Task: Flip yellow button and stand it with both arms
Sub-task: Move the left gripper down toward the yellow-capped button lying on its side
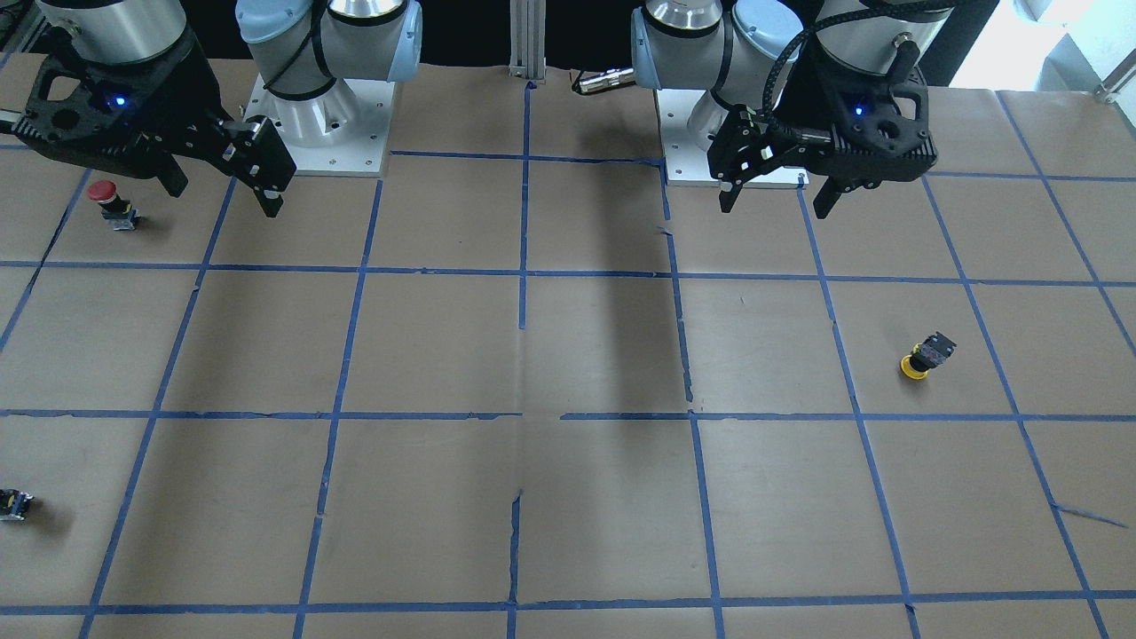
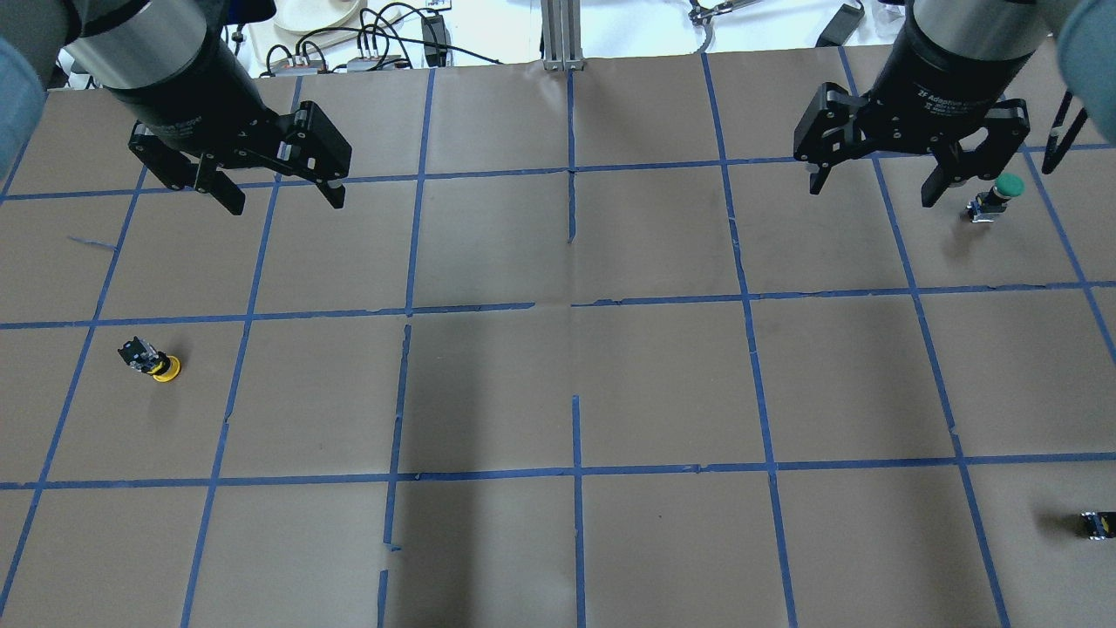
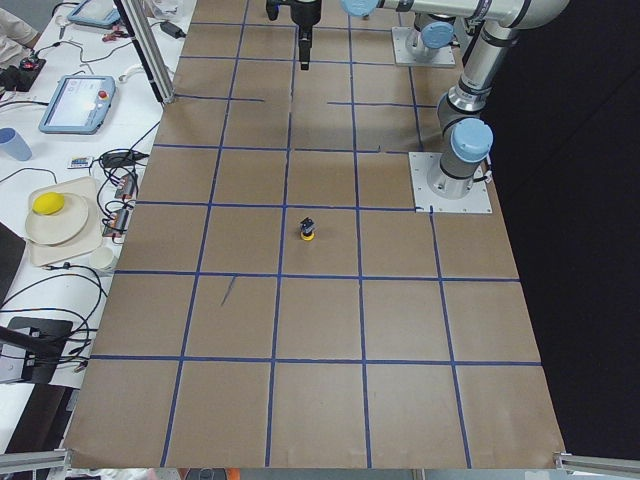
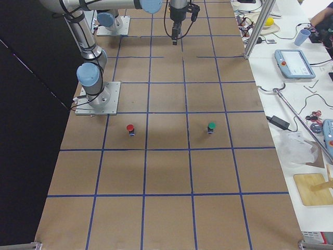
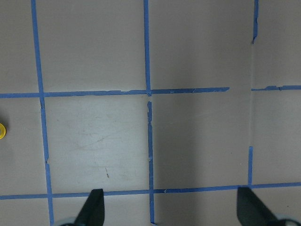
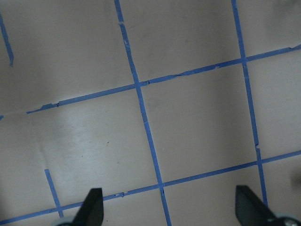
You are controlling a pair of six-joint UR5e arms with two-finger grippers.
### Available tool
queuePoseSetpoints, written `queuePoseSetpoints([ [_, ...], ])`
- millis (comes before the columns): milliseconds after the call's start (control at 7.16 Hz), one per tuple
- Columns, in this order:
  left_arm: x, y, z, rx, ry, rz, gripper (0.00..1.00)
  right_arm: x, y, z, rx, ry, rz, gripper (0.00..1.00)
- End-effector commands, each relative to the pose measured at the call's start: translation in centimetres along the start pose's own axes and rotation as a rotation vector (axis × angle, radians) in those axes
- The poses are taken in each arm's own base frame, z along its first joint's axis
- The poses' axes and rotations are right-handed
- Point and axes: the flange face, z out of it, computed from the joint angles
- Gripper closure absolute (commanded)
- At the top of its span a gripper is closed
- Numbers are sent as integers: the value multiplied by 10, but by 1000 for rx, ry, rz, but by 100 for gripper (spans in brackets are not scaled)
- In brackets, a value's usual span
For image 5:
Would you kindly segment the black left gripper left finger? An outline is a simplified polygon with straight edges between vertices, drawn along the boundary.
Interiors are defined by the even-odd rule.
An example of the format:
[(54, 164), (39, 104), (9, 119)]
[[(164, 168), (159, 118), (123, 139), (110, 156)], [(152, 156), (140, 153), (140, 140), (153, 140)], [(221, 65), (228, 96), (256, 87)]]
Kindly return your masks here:
[(104, 223), (103, 189), (93, 189), (74, 223)]

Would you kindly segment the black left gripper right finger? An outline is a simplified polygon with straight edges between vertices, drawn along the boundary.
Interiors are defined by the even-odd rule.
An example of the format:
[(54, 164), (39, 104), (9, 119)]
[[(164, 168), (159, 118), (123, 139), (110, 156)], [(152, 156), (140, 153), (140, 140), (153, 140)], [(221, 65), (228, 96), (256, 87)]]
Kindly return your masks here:
[(282, 220), (249, 187), (237, 190), (237, 218), (242, 226), (281, 226)]

